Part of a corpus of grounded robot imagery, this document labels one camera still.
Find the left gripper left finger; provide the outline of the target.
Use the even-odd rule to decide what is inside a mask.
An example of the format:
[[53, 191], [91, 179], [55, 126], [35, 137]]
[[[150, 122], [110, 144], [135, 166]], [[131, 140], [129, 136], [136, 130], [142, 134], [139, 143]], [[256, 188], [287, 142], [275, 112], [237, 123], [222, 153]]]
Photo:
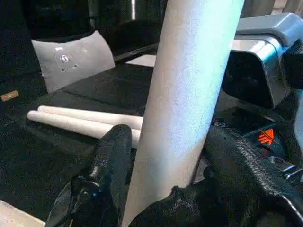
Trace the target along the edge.
[[132, 131], [112, 127], [96, 144], [91, 162], [63, 187], [47, 227], [117, 227], [125, 208]]

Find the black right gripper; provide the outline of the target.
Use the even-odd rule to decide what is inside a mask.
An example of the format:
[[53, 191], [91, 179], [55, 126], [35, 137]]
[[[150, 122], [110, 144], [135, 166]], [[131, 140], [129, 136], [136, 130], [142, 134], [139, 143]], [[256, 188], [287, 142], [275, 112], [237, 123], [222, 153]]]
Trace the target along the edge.
[[273, 122], [252, 122], [244, 126], [241, 134], [260, 148], [266, 159], [291, 185], [299, 186], [303, 170], [289, 161], [286, 144]]

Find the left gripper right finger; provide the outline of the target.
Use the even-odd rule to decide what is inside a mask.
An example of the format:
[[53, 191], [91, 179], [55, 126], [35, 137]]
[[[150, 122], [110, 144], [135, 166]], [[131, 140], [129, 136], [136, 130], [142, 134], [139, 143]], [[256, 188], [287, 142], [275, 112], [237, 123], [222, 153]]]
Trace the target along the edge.
[[231, 227], [259, 227], [263, 220], [281, 227], [269, 213], [292, 227], [303, 225], [302, 195], [248, 139], [211, 127], [204, 148]]

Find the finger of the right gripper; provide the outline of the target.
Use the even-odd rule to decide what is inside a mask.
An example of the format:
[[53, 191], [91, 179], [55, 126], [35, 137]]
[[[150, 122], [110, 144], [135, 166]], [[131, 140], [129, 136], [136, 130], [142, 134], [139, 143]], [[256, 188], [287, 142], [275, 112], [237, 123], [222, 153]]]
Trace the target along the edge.
[[226, 227], [228, 220], [212, 181], [174, 186], [168, 197], [146, 207], [131, 227]]

